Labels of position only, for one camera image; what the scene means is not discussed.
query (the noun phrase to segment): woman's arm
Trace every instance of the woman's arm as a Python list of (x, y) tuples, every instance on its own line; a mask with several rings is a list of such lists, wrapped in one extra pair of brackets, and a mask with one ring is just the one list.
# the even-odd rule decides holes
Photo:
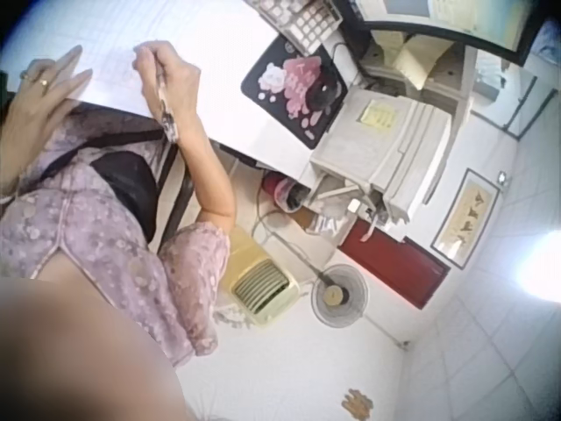
[(179, 147), (201, 205), (197, 221), (211, 222), (228, 233), (236, 222), (236, 198), (230, 178), (212, 149), (201, 121), (197, 118), (186, 125), (178, 122)]
[(142, 78), (142, 93), (148, 106), (159, 121), (162, 109), (156, 74), (158, 65), (163, 68), (167, 101), (179, 131), (178, 145), (187, 162), (195, 194), (202, 208), (197, 221), (211, 222), (229, 232), (236, 221), (236, 199), (230, 179), (196, 114), (201, 71), (183, 61), (166, 41), (146, 42), (136, 47), (135, 51), (137, 59), (133, 67)]
[(60, 72), (76, 65), (81, 54), (82, 47), (76, 46), (58, 61), (32, 61), (23, 73), (19, 91), (0, 129), (0, 196), (15, 193), (20, 174), (78, 104), (67, 97), (89, 80), (91, 70), (52, 85)]

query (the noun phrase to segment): keyboard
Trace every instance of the keyboard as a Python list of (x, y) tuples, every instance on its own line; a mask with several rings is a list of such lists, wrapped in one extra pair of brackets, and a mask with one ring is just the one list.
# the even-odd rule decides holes
[(341, 15), (331, 0), (245, 0), (298, 51), (311, 55), (338, 28)]

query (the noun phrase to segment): fan grille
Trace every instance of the fan grille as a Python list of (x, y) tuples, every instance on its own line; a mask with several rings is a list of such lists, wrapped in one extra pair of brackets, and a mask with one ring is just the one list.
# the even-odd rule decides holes
[(244, 275), (233, 293), (251, 313), (259, 314), (289, 284), (289, 279), (271, 260), (263, 260)]
[(323, 276), (345, 289), (348, 299), (340, 305), (328, 305), (324, 301), (325, 290), (329, 285), (320, 279), (316, 281), (312, 292), (312, 307), (323, 323), (331, 327), (346, 327), (361, 318), (368, 304), (368, 288), (360, 272), (348, 265), (336, 265), (325, 272)]

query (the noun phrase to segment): mouse pad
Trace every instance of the mouse pad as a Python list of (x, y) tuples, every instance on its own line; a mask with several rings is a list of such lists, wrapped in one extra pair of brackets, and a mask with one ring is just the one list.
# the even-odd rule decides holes
[(338, 114), (347, 88), (336, 70), (337, 99), (324, 111), (306, 106), (306, 92), (320, 75), (330, 56), (323, 46), (314, 55), (302, 57), (294, 46), (279, 36), (269, 46), (242, 82), (242, 92), (291, 131), (309, 149), (315, 149)]

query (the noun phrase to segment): computer mouse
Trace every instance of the computer mouse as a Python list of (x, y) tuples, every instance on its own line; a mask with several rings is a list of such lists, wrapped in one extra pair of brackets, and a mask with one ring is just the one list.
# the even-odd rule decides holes
[(338, 89), (335, 70), (322, 65), (320, 75), (306, 92), (306, 105), (311, 111), (323, 111), (335, 102)]

